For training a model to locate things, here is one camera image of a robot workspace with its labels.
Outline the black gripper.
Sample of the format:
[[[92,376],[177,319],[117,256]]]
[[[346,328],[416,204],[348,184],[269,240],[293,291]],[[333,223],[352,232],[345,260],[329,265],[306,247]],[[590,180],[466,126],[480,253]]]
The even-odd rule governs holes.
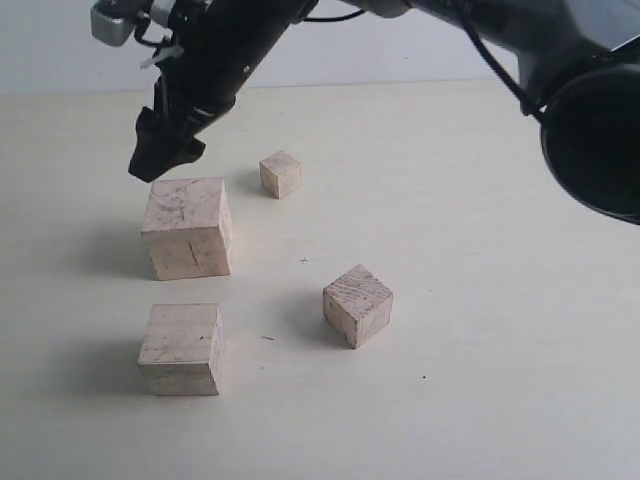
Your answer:
[[[135,123],[128,172],[152,182],[199,160],[206,145],[194,138],[226,114],[252,71],[315,1],[178,1],[168,17],[178,51],[157,63],[153,110]]]

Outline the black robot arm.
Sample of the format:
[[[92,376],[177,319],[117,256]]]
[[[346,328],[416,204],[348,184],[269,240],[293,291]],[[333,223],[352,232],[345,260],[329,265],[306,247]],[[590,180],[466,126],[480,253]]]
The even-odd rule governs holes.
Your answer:
[[[639,220],[639,6],[634,1],[361,1],[391,18],[412,9],[461,28],[540,126],[557,182],[609,217]],[[150,182],[198,160],[199,133],[226,114],[252,70],[310,1],[123,1],[118,10],[153,44],[160,77],[136,121],[130,173]]]

